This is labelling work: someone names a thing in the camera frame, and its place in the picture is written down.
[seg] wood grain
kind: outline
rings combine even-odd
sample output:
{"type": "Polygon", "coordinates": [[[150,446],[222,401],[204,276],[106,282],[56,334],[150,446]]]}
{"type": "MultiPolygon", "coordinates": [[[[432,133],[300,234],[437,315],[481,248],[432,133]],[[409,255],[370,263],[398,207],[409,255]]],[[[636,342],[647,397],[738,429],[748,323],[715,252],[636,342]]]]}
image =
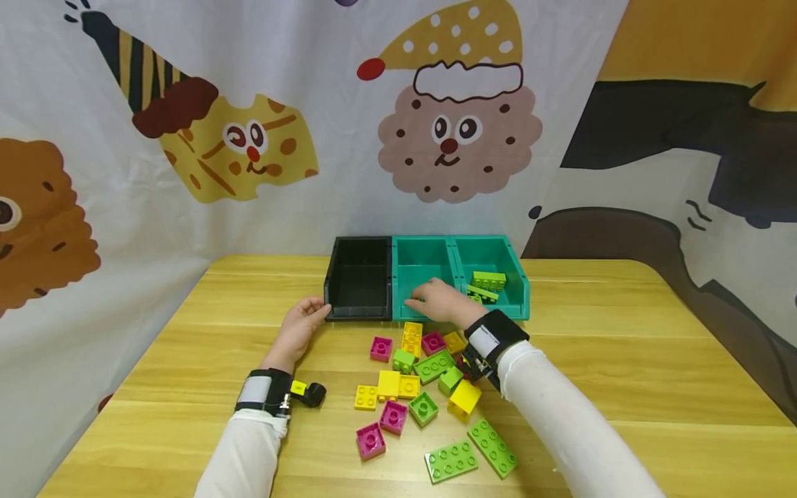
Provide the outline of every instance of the wood grain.
{"type": "MultiPolygon", "coordinates": [[[[321,294],[326,257],[232,256],[213,264],[40,496],[191,496],[247,372],[285,311],[321,294]]],[[[787,496],[797,488],[797,430],[651,269],[632,261],[523,261],[532,342],[597,405],[668,496],[787,496]]],[[[450,326],[441,326],[449,330],[450,326]]],[[[377,413],[352,409],[358,384],[385,364],[374,335],[398,324],[326,326],[297,371],[321,382],[321,410],[296,406],[273,496],[570,496],[539,438],[489,385],[476,416],[504,434],[520,464],[506,480],[480,468],[432,486],[423,454],[465,437],[442,412],[412,421],[362,463],[354,432],[377,413]]]]}

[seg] hand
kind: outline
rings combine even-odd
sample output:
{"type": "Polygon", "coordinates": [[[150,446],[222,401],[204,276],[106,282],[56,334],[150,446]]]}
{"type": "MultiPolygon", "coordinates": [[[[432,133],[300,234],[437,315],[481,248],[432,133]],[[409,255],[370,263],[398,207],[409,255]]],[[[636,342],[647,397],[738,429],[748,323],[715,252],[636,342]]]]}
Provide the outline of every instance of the hand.
{"type": "Polygon", "coordinates": [[[280,331],[269,353],[263,358],[260,368],[277,368],[293,373],[296,362],[310,345],[313,333],[324,322],[332,310],[320,297],[307,297],[289,309],[282,320],[280,331]]]}
{"type": "Polygon", "coordinates": [[[404,304],[436,322],[451,322],[462,330],[487,314],[487,308],[462,294],[439,278],[433,278],[412,291],[404,304]]]}

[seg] yellow brick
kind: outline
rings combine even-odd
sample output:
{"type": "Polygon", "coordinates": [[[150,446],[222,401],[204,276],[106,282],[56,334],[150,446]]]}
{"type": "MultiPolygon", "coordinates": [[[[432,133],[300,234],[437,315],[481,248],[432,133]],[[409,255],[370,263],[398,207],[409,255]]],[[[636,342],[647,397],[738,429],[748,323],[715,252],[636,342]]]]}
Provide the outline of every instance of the yellow brick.
{"type": "Polygon", "coordinates": [[[415,399],[421,394],[421,378],[417,375],[402,375],[398,381],[398,397],[415,399]]]}
{"type": "Polygon", "coordinates": [[[480,397],[481,389],[463,380],[451,394],[448,411],[461,421],[467,422],[480,397]]]}
{"type": "Polygon", "coordinates": [[[304,391],[307,389],[307,384],[295,380],[291,382],[291,392],[296,396],[304,396],[304,391]]]}
{"type": "Polygon", "coordinates": [[[415,358],[421,357],[421,338],[414,336],[404,336],[401,339],[401,348],[411,353],[415,358]]]}
{"type": "Polygon", "coordinates": [[[376,386],[357,386],[354,397],[355,410],[376,410],[376,386]]]}
{"type": "Polygon", "coordinates": [[[423,324],[418,324],[416,322],[404,322],[404,333],[417,335],[420,337],[423,335],[423,324]]]}
{"type": "Polygon", "coordinates": [[[400,382],[401,374],[399,372],[379,371],[379,384],[376,387],[376,397],[379,402],[385,402],[388,399],[395,401],[399,397],[400,382]]]}
{"type": "Polygon", "coordinates": [[[446,341],[446,349],[451,355],[456,355],[465,350],[465,341],[457,332],[444,335],[443,340],[446,341]]]}

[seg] pink brick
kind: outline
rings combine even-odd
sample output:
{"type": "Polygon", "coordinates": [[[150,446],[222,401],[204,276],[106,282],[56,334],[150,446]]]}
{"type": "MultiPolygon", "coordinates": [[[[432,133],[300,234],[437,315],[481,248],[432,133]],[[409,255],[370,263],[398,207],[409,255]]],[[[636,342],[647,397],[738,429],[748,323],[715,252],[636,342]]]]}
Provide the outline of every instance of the pink brick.
{"type": "Polygon", "coordinates": [[[404,422],[406,422],[406,406],[399,405],[395,401],[385,403],[385,410],[383,410],[382,417],[379,419],[379,426],[386,431],[401,436],[401,432],[404,430],[404,422]]]}
{"type": "Polygon", "coordinates": [[[426,356],[431,356],[441,349],[446,349],[446,341],[443,340],[440,332],[432,332],[421,338],[421,347],[426,356]]]}
{"type": "Polygon", "coordinates": [[[385,337],[375,337],[371,345],[371,359],[378,362],[389,363],[391,361],[391,350],[393,349],[393,339],[385,337]]]}
{"type": "Polygon", "coordinates": [[[387,446],[385,446],[385,438],[378,423],[374,422],[366,425],[357,431],[357,446],[359,447],[359,455],[363,460],[370,460],[377,455],[385,453],[387,446]]]}

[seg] black bin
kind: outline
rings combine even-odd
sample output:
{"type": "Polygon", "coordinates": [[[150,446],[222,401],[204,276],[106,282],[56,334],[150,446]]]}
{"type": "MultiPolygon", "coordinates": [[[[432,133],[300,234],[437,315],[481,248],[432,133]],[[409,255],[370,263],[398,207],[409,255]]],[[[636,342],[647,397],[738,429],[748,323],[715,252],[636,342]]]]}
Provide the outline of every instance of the black bin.
{"type": "Polygon", "coordinates": [[[324,281],[327,321],[393,320],[391,272],[391,237],[336,238],[324,281]]]}

